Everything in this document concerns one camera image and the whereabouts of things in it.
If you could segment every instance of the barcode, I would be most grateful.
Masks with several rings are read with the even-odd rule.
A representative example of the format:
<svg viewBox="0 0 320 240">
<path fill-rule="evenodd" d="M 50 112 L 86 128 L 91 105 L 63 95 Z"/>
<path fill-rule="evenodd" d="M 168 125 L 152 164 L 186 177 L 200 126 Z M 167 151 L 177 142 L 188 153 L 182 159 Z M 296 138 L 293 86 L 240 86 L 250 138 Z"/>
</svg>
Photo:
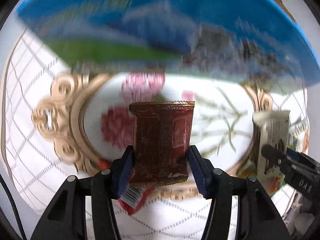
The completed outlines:
<svg viewBox="0 0 320 240">
<path fill-rule="evenodd" d="M 135 207 L 142 198 L 144 188 L 127 188 L 121 196 L 121 200 L 131 207 Z"/>
</svg>

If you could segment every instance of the white snack bar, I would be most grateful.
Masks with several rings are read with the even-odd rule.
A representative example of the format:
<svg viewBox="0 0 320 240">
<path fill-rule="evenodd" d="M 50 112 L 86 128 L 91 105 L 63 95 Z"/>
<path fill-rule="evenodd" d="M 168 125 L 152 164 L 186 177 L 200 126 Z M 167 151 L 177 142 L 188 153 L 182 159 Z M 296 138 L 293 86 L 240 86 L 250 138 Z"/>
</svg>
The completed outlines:
<svg viewBox="0 0 320 240">
<path fill-rule="evenodd" d="M 287 151 L 289 134 L 290 111 L 256 112 L 253 114 L 253 122 L 261 129 L 259 157 L 257 163 L 257 176 L 260 181 L 266 179 L 270 173 L 280 173 L 279 168 L 269 164 L 269 161 L 261 155 L 261 148 L 269 144 L 284 154 Z"/>
</svg>

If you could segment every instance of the screw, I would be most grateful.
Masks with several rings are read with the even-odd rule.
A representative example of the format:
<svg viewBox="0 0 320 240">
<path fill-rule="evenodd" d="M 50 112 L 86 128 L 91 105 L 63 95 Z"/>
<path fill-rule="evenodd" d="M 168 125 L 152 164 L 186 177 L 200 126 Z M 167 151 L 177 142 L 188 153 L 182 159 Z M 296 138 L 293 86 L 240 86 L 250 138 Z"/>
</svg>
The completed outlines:
<svg viewBox="0 0 320 240">
<path fill-rule="evenodd" d="M 76 176 L 74 176 L 74 175 L 67 177 L 67 181 L 69 181 L 69 182 L 73 182 L 75 180 L 76 180 Z"/>
<path fill-rule="evenodd" d="M 248 179 L 252 182 L 255 182 L 257 180 L 256 176 L 253 176 L 253 175 L 249 175 Z"/>
<path fill-rule="evenodd" d="M 222 174 L 222 170 L 219 169 L 219 168 L 216 168 L 213 170 L 213 173 L 216 174 L 216 175 L 221 175 Z"/>
<path fill-rule="evenodd" d="M 108 174 L 110 174 L 110 172 L 111 171 L 109 169 L 104 169 L 104 170 L 101 171 L 101 174 L 102 175 L 108 175 Z"/>
</svg>

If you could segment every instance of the red flower pattern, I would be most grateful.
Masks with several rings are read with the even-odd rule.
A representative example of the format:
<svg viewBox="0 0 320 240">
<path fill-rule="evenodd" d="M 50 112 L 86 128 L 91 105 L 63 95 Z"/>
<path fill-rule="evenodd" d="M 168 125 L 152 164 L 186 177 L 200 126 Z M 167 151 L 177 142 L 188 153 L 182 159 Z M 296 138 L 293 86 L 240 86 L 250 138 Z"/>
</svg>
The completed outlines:
<svg viewBox="0 0 320 240">
<path fill-rule="evenodd" d="M 184 100 L 184 101 L 194 101 L 195 100 L 195 94 L 193 91 L 184 90 L 182 92 L 181 97 L 182 97 L 182 100 Z"/>
<path fill-rule="evenodd" d="M 150 101 L 165 83 L 164 73 L 130 73 L 122 83 L 121 94 L 126 103 Z"/>
<path fill-rule="evenodd" d="M 111 142 L 118 148 L 133 144 L 134 116 L 127 106 L 108 109 L 101 116 L 101 132 L 104 141 Z"/>
</svg>

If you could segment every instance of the red wrapper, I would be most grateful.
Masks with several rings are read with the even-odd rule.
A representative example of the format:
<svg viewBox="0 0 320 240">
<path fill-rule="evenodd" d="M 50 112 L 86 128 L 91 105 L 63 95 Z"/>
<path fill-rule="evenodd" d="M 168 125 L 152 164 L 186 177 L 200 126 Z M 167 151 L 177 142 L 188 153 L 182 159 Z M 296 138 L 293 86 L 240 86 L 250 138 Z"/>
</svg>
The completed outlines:
<svg viewBox="0 0 320 240">
<path fill-rule="evenodd" d="M 99 160 L 99 168 L 110 169 L 111 164 L 104 160 Z M 118 199 L 120 206 L 128 212 L 128 215 L 137 213 L 146 202 L 147 197 L 154 190 L 153 187 L 148 188 L 127 188 L 124 194 Z"/>
<path fill-rule="evenodd" d="M 137 102 L 135 115 L 134 168 L 131 187 L 163 186 L 188 178 L 189 148 L 194 102 Z"/>
</svg>

